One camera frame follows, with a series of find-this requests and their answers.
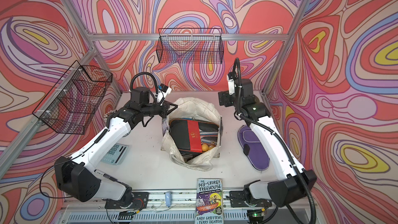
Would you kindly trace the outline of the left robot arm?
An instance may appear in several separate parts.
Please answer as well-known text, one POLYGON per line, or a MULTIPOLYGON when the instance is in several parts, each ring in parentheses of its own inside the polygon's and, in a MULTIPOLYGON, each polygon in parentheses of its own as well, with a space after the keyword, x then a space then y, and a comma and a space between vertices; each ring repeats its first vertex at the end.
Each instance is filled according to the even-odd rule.
POLYGON ((178 108, 166 100, 172 92, 171 87, 158 83, 154 86, 154 92, 147 87, 130 86, 130 100, 107 117, 104 129, 70 157, 60 157, 55 161, 59 190, 81 202, 101 198, 116 201, 123 208, 132 204, 131 187, 107 173, 101 174, 97 166, 109 150, 138 124, 145 127, 145 118, 165 118, 178 108))

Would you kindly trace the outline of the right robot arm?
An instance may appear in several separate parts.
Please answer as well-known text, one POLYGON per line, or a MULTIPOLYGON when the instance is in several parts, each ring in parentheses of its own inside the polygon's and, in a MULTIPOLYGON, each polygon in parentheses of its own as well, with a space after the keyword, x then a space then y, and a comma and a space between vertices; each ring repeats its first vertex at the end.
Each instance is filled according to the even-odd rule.
POLYGON ((315 172, 305 169, 293 155, 277 129, 271 111, 254 95, 252 81, 242 77, 239 59, 235 59, 227 78, 229 88, 218 93, 219 104, 235 108, 235 119, 244 121, 259 139, 277 178, 275 181, 256 180, 246 184, 244 199, 249 204, 254 200, 269 200, 277 208, 286 207, 300 224, 302 221, 290 204, 307 198, 311 213, 309 222, 316 223, 316 204, 311 193, 317 180, 315 172))

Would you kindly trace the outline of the black red paddle case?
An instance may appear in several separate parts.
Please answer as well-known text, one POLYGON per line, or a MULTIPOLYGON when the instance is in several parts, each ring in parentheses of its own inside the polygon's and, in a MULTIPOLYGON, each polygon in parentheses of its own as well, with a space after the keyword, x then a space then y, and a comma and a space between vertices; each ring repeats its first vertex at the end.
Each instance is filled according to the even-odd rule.
POLYGON ((173 119, 170 122, 170 135, 185 161, 205 153, 202 144, 209 146, 208 151, 217 147, 219 130, 219 125, 207 121, 173 119))

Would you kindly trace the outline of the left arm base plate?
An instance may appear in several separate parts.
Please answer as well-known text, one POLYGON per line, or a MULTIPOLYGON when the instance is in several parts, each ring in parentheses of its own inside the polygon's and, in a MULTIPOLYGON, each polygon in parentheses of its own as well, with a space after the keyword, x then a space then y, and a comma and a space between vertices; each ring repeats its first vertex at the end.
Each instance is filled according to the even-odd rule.
POLYGON ((121 200, 107 199, 105 209, 133 209, 142 210, 147 207, 149 200, 149 192, 132 192, 122 197, 121 200))

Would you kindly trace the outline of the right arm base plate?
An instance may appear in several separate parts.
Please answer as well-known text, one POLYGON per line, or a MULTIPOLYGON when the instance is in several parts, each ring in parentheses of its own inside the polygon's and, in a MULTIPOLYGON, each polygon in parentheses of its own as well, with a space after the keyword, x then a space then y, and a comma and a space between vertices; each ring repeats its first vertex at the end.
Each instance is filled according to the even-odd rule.
POLYGON ((230 191, 226 197, 232 207, 261 207, 268 209, 272 206, 272 202, 267 199, 254 199, 248 191, 230 191))

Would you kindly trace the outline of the white canvas tote bag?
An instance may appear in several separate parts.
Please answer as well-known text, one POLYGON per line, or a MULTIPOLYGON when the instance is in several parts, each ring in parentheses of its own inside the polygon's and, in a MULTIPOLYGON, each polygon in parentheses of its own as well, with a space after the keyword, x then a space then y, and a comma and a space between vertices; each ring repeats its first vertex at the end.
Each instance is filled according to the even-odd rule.
POLYGON ((195 97, 181 97, 177 108, 162 119, 162 146, 174 164, 197 171, 212 170, 220 157, 222 116, 214 104, 195 97))

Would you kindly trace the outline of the purple paddle case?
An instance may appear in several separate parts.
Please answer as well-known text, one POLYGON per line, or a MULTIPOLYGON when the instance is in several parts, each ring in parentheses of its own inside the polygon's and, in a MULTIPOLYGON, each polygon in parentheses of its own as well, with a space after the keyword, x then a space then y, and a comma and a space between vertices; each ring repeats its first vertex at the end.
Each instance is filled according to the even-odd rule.
POLYGON ((238 142, 250 164, 258 171, 268 169, 270 159, 259 138, 248 126, 242 126, 237 134, 238 142))

